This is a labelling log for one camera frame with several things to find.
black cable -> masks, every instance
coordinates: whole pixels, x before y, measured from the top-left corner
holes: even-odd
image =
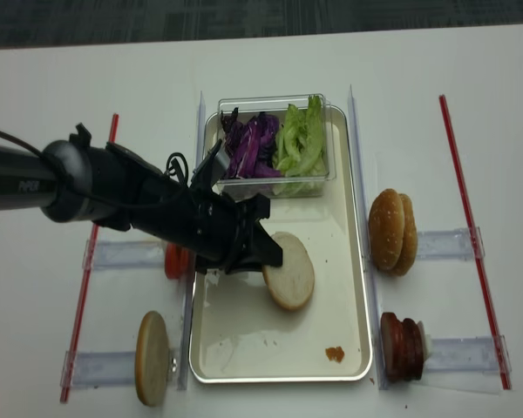
[[[0,138],[6,140],[8,142],[11,142],[12,144],[15,144],[17,146],[20,146],[20,147],[24,148],[26,151],[29,151],[32,154],[34,154],[36,157],[38,157],[45,165],[47,165],[48,168],[50,168],[57,175],[57,180],[63,180],[66,183],[66,185],[68,187],[68,190],[70,192],[72,192],[74,194],[77,194],[78,196],[81,196],[83,198],[95,200],[95,201],[97,201],[99,203],[102,203],[103,205],[109,205],[109,206],[113,206],[113,207],[118,207],[120,209],[156,209],[156,208],[160,208],[162,206],[167,206],[167,205],[172,204],[176,199],[178,199],[180,197],[180,195],[183,192],[188,191],[188,188],[187,188],[188,164],[186,162],[186,158],[180,152],[172,153],[168,157],[168,160],[166,161],[167,173],[168,173],[169,176],[173,176],[175,174],[177,175],[177,177],[179,178],[180,186],[181,186],[180,190],[178,192],[176,192],[174,194],[174,196],[172,196],[169,200],[165,200],[165,201],[161,200],[158,203],[151,203],[151,204],[146,204],[146,205],[133,205],[133,204],[129,205],[129,204],[115,202],[113,200],[101,198],[100,196],[96,196],[96,195],[94,195],[92,193],[83,192],[83,191],[78,190],[73,185],[71,176],[66,176],[65,173],[61,172],[58,169],[58,167],[55,166],[46,157],[46,155],[43,152],[39,151],[33,145],[28,144],[27,142],[23,141],[22,139],[16,138],[13,135],[10,135],[9,133],[3,132],[3,131],[0,131]],[[180,169],[180,165],[178,164],[178,161],[173,161],[177,157],[181,158],[182,159],[182,163],[184,164],[184,172],[185,173],[184,173],[183,178],[182,178],[182,170]]]

crumb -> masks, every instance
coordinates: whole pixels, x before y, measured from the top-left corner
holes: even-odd
[[[329,361],[336,361],[337,363],[340,363],[343,361],[345,352],[341,347],[330,347],[325,349],[325,355],[328,356]]]

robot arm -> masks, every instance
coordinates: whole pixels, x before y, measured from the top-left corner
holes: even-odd
[[[56,222],[137,228],[195,252],[200,272],[282,264],[282,249],[259,222],[269,217],[269,199],[234,202],[213,192],[228,165],[220,140],[188,185],[184,159],[184,173],[172,156],[163,173],[121,145],[91,147],[91,134],[82,125],[77,129],[39,156],[0,147],[0,210],[38,206]]]

purple cabbage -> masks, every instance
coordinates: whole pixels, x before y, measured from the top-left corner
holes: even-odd
[[[237,120],[238,108],[223,116],[221,125],[225,132],[225,150],[230,165],[224,179],[250,179],[281,177],[272,166],[276,150],[275,135],[279,130],[279,119],[264,111],[252,117],[247,124]]]

bread slice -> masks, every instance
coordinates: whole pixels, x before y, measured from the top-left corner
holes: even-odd
[[[139,326],[136,348],[135,379],[138,398],[148,407],[156,407],[165,399],[169,366],[168,336],[160,313],[151,311]]]
[[[278,305],[295,311],[309,301],[316,276],[302,242],[292,233],[275,233],[271,238],[282,248],[282,266],[264,266],[261,272]]]
[[[403,247],[397,264],[388,273],[395,276],[405,276],[417,258],[418,236],[415,218],[412,214],[411,198],[402,193],[399,194],[399,197],[403,202],[404,213]]]
[[[403,248],[403,201],[393,189],[385,189],[372,203],[368,219],[372,260],[379,270],[391,270]]]

